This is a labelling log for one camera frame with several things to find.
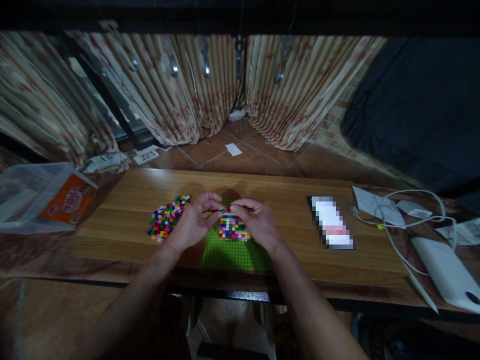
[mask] orange package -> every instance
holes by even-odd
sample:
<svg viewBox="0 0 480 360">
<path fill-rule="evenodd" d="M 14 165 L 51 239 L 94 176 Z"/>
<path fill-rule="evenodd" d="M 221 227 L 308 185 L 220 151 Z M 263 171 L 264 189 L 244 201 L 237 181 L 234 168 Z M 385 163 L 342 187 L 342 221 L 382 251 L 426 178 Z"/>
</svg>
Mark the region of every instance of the orange package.
<svg viewBox="0 0 480 360">
<path fill-rule="evenodd" d="M 39 217 L 76 225 L 96 194 L 96 188 L 71 174 Z"/>
</svg>

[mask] striped curtain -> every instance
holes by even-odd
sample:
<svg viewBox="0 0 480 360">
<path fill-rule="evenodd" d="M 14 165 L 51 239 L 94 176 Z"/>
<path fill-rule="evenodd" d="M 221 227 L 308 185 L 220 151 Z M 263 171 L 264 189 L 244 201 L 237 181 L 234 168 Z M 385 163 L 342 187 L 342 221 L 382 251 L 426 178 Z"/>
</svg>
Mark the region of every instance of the striped curtain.
<svg viewBox="0 0 480 360">
<path fill-rule="evenodd" d="M 310 137 L 370 53 L 379 37 L 298 36 L 284 77 L 274 83 L 278 35 L 248 38 L 245 110 L 250 124 L 272 145 L 296 151 Z"/>
<path fill-rule="evenodd" d="M 77 167 L 118 151 L 76 75 L 39 32 L 0 32 L 0 131 L 51 161 Z"/>
<path fill-rule="evenodd" d="M 217 134 L 240 101 L 231 36 L 208 37 L 209 77 L 205 78 L 198 38 L 192 35 L 68 34 L 163 145 L 196 144 Z M 171 75 L 171 64 L 176 64 L 178 77 Z"/>
</svg>

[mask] black fabric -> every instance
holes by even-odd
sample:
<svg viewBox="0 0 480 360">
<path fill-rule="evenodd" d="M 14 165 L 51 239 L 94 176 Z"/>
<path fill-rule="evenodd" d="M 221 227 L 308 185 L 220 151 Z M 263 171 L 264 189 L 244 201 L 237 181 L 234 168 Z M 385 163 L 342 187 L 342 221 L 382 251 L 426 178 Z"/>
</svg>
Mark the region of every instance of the black fabric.
<svg viewBox="0 0 480 360">
<path fill-rule="evenodd" d="M 442 191 L 480 177 L 480 39 L 392 38 L 345 114 L 360 150 Z M 480 212 L 480 192 L 460 202 Z"/>
</svg>

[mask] white cable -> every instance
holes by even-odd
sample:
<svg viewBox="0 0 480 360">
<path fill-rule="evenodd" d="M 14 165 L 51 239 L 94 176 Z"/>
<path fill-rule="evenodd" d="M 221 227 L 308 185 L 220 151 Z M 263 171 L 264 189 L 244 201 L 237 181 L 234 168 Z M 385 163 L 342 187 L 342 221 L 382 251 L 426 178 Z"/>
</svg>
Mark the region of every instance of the white cable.
<svg viewBox="0 0 480 360">
<path fill-rule="evenodd" d="M 445 219 L 450 219 L 451 223 L 452 223 L 452 233 L 453 233 L 452 234 L 453 244 L 452 244 L 451 248 L 455 252 L 455 249 L 457 247 L 457 220 L 455 220 L 453 217 L 446 216 L 445 205 L 442 202 L 442 199 L 440 199 L 437 194 L 435 194 L 431 191 L 428 191 L 428 190 L 423 190 L 423 189 L 399 190 L 399 191 L 394 191 L 394 192 L 389 193 L 388 195 L 383 197 L 383 199 L 386 200 L 386 199 L 388 199 L 389 197 L 391 197 L 392 195 L 395 195 L 395 194 L 411 193 L 411 192 L 422 192 L 422 193 L 427 193 L 427 194 L 432 195 L 438 201 L 438 203 L 440 204 L 441 215 L 434 215 L 434 216 L 431 216 L 429 218 L 426 218 L 426 219 L 423 219 L 423 220 L 420 220 L 420 221 L 417 221 L 417 222 L 413 222 L 413 223 L 410 223 L 410 224 L 405 224 L 405 226 L 390 225 L 390 224 L 387 224 L 385 222 L 385 220 L 383 220 L 383 223 L 366 221 L 359 216 L 359 213 L 357 211 L 355 211 L 355 215 L 356 215 L 357 219 L 360 220 L 362 223 L 369 224 L 369 225 L 376 225 L 376 226 L 381 225 L 381 226 L 383 226 L 384 229 L 385 229 L 386 235 L 387 235 L 388 239 L 390 240 L 391 245 L 395 249 L 395 251 L 398 254 L 398 256 L 400 257 L 400 259 L 405 263 L 405 265 L 409 266 L 410 268 L 412 268 L 414 271 L 416 271 L 419 274 L 430 276 L 426 272 L 418 270 L 415 266 L 413 266 L 411 263 L 409 263 L 408 260 L 400 253 L 400 251 L 398 250 L 397 246 L 394 243 L 394 240 L 392 239 L 392 236 L 389 233 L 388 228 L 404 229 L 404 228 L 409 228 L 409 227 L 412 227 L 412 226 L 415 226 L 415 225 L 426 223 L 427 221 L 442 222 L 442 221 L 445 221 Z M 380 204 L 378 206 L 380 208 L 382 218 L 385 218 L 384 212 L 382 210 L 382 207 L 385 207 L 385 206 L 389 206 L 389 205 Z"/>
</svg>

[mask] pixel art mosaic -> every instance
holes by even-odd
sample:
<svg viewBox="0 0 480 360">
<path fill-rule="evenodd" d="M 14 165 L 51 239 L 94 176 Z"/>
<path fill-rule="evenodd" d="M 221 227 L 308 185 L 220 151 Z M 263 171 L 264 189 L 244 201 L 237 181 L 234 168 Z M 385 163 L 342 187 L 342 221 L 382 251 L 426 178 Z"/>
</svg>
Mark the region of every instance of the pixel art mosaic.
<svg viewBox="0 0 480 360">
<path fill-rule="evenodd" d="M 243 220 L 230 212 L 230 206 L 228 207 L 228 212 L 224 213 L 220 218 L 218 237 L 234 241 L 248 241 L 252 238 L 245 228 Z"/>
</svg>

